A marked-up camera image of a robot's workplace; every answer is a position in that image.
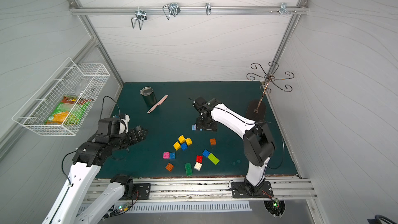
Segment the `lime green long lego brick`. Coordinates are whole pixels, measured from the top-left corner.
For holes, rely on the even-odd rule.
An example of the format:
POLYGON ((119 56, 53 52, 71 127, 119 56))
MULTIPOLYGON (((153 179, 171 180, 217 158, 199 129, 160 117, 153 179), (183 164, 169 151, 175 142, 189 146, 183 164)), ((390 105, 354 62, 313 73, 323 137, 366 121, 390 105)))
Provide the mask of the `lime green long lego brick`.
POLYGON ((217 165, 219 163, 219 159, 212 153, 210 153, 208 156, 208 159, 214 164, 217 165))

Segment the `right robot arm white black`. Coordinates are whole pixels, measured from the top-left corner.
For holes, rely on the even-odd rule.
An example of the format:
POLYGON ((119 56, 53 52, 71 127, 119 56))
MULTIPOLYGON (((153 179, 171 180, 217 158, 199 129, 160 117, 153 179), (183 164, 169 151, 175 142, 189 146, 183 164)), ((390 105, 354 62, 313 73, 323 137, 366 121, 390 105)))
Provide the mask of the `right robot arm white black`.
POLYGON ((250 198, 272 198, 273 195, 263 189, 265 172, 276 149, 268 123, 247 119, 217 99, 206 101, 200 96, 192 101, 192 105, 199 113, 196 123, 199 129, 217 131, 217 124, 221 123, 243 140, 244 154, 249 161, 249 167, 245 184, 235 190, 250 198))

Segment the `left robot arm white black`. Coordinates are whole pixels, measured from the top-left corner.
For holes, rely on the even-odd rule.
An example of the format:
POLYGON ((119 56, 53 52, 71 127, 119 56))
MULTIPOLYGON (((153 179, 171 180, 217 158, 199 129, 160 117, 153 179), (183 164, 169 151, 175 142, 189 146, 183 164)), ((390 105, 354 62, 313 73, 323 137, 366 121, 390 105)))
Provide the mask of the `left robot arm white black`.
POLYGON ((113 177, 103 193, 82 213, 83 200, 104 162, 114 151, 128 148, 143 141, 148 131, 140 126, 117 135, 106 137, 105 143, 85 142, 75 152, 66 182, 43 220, 45 224, 98 224, 108 217, 108 211, 120 199, 149 199, 150 184, 135 184, 127 175, 113 177))

